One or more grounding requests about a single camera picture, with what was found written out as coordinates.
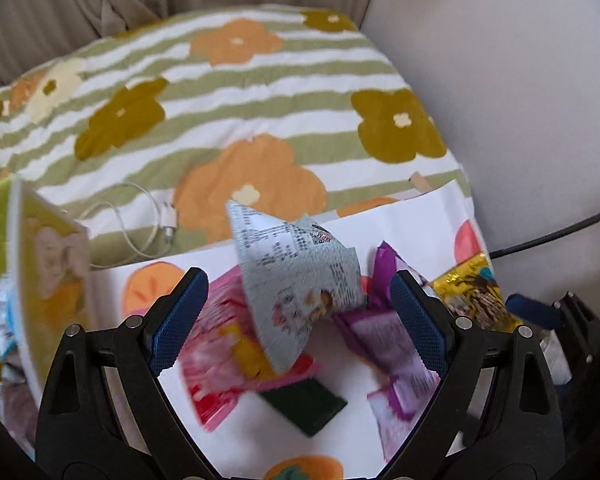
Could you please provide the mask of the floral striped quilt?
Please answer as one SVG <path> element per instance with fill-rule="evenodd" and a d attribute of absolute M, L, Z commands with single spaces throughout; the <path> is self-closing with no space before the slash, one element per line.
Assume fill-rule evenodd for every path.
<path fill-rule="evenodd" d="M 345 15 L 193 12 L 98 40 L 0 87 L 0 180 L 85 224 L 96 262 L 230 236 L 228 200 L 294 220 L 464 183 L 434 118 Z M 156 209 L 178 216 L 174 240 Z"/>

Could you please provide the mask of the yellow gold snack packet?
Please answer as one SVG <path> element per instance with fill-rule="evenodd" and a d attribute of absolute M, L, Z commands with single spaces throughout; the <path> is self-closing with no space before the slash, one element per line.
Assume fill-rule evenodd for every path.
<path fill-rule="evenodd" d="M 489 258 L 479 252 L 429 283 L 454 316 L 466 316 L 483 330 L 511 333 L 524 324 L 507 310 Z"/>

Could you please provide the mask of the purple snack bag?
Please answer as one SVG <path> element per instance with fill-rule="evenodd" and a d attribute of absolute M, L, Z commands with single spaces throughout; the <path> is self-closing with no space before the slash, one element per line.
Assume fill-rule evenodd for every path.
<path fill-rule="evenodd" d="M 385 378 L 382 388 L 367 395 L 385 460 L 398 452 L 440 382 L 439 375 L 422 362 L 392 306 L 390 282 L 400 271 L 410 274 L 419 285 L 425 283 L 393 247 L 381 243 L 367 280 L 366 304 L 332 315 L 348 349 Z"/>

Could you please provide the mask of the dark green snack packet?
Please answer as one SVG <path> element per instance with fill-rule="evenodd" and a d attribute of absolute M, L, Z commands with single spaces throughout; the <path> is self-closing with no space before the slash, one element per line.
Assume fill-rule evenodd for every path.
<path fill-rule="evenodd" d="M 262 391 L 259 396 L 308 438 L 315 437 L 348 405 L 314 378 Z"/>

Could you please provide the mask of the green cardboard box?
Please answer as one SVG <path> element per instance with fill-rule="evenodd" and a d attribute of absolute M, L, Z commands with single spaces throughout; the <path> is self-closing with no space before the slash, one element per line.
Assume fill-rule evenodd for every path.
<path fill-rule="evenodd" d="M 0 278 L 12 280 L 12 328 L 35 402 L 65 329 L 96 324 L 85 226 L 18 176 L 0 181 Z"/>

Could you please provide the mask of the pink white snack bag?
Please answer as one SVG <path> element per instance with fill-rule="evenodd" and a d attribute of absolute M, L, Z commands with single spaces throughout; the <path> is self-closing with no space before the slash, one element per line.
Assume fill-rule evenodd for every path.
<path fill-rule="evenodd" d="M 178 355 L 193 408 L 206 431 L 220 426 L 246 391 L 268 391 L 313 377 L 320 369 L 300 354 L 287 373 L 274 372 L 254 332 L 238 266 L 209 285 L 206 304 Z"/>

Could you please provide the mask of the grey white snack bag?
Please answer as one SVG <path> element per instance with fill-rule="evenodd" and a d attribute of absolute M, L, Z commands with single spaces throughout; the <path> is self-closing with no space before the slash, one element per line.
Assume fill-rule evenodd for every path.
<path fill-rule="evenodd" d="M 285 374 L 317 321 L 364 304 L 358 255 L 309 216 L 288 222 L 234 200 L 226 214 L 254 331 Z"/>

